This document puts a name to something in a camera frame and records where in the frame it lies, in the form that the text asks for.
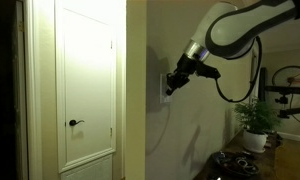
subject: green plant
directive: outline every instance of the green plant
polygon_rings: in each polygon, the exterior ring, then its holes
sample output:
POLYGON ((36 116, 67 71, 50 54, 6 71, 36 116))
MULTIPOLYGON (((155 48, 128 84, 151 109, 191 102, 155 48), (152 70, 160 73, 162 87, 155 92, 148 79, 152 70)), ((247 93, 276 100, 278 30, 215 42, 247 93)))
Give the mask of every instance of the green plant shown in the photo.
POLYGON ((236 104, 234 112, 240 126, 252 133, 271 131, 281 124, 276 112, 266 102, 259 101, 257 98, 254 98, 251 104, 236 104))

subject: baseboard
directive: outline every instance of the baseboard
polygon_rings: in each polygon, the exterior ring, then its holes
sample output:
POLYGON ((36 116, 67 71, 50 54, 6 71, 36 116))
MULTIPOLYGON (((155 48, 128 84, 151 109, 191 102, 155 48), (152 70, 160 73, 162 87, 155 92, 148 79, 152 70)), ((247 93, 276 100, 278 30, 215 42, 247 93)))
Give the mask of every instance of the baseboard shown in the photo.
POLYGON ((295 141, 300 141, 300 136, 294 135, 294 134, 288 134, 288 133, 283 133, 283 132, 278 132, 278 134, 285 139, 291 139, 295 141))

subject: door handle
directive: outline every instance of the door handle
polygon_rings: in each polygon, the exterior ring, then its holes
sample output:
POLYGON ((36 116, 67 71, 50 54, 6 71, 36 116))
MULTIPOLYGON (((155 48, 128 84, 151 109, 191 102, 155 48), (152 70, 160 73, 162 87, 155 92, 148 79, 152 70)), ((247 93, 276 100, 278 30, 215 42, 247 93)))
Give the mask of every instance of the door handle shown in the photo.
POLYGON ((77 122, 76 120, 72 119, 72 120, 69 121, 69 125, 70 126, 75 126, 75 125, 77 125, 81 122, 84 122, 84 120, 80 120, 80 121, 77 122))

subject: potted plant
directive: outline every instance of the potted plant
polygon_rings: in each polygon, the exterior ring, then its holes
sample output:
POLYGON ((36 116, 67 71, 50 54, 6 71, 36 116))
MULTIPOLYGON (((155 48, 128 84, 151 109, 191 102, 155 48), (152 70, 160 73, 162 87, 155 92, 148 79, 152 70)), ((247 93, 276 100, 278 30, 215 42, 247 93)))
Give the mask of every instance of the potted plant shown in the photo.
POLYGON ((251 103, 238 103, 234 112, 244 129, 243 146, 252 152, 264 152, 267 141, 266 131, 272 131, 281 124, 275 111, 264 101, 254 98, 251 103))

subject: white pot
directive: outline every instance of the white pot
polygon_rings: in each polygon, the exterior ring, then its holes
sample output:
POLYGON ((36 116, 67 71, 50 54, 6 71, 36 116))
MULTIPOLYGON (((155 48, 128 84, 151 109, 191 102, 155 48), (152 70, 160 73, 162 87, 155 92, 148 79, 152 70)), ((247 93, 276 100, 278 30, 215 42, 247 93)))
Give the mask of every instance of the white pot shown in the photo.
POLYGON ((243 146, 249 151, 256 153, 263 153, 265 151, 264 145, 267 142, 268 135, 253 134, 246 130, 243 132, 243 146))

